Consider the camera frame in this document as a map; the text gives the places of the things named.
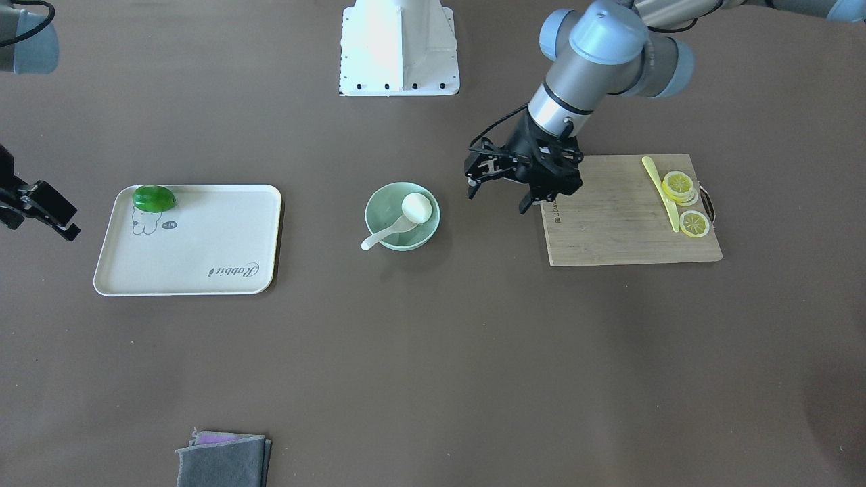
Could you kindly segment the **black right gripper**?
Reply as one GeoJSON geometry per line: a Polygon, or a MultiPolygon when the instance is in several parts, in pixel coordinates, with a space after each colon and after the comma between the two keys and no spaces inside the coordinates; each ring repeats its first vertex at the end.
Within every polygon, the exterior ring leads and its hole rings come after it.
{"type": "Polygon", "coordinates": [[[37,180],[33,185],[18,178],[14,157],[1,147],[1,219],[7,227],[19,227],[26,218],[37,219],[53,227],[67,241],[81,233],[71,220],[76,207],[59,194],[48,182],[37,180]]]}

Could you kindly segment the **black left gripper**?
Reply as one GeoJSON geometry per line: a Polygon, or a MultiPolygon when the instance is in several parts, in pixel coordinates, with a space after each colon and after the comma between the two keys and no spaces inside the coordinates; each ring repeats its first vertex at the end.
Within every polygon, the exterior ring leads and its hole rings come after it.
{"type": "Polygon", "coordinates": [[[525,110],[526,107],[514,109],[470,142],[464,163],[470,200],[483,183],[505,178],[529,186],[518,204],[518,212],[523,215],[537,202],[554,202],[559,194],[572,196],[583,185],[578,165],[584,154],[576,137],[571,135],[574,124],[569,119],[562,135],[550,135],[529,114],[523,114],[503,147],[486,138],[486,133],[498,124],[525,110]]]}

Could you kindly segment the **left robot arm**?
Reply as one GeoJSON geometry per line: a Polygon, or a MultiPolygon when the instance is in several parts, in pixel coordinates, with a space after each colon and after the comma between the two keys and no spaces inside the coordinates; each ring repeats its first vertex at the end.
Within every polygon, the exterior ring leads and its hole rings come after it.
{"type": "Polygon", "coordinates": [[[539,49],[551,60],[531,101],[519,107],[507,142],[471,141],[464,172],[468,197],[508,179],[528,186],[518,210],[571,196],[583,180],[579,130],[606,96],[671,97],[689,83],[695,56],[674,34],[739,1],[594,1],[585,11],[551,12],[539,49]]]}

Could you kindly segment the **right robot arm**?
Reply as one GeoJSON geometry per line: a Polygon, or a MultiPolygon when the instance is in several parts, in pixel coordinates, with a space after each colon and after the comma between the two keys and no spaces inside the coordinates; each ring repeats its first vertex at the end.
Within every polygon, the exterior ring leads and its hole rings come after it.
{"type": "MultiPolygon", "coordinates": [[[[53,27],[55,7],[47,1],[3,1],[1,5],[1,68],[13,74],[50,74],[59,61],[59,41],[53,27]]],[[[67,241],[81,230],[72,219],[77,209],[49,182],[28,184],[15,173],[15,160],[1,148],[1,220],[16,230],[33,218],[67,241]]]]}

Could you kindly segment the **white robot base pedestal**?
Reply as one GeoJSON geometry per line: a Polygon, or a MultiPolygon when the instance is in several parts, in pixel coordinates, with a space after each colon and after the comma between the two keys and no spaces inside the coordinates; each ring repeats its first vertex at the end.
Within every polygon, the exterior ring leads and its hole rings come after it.
{"type": "Polygon", "coordinates": [[[456,95],[454,12],[439,1],[356,1],[342,12],[338,93],[456,95]]]}

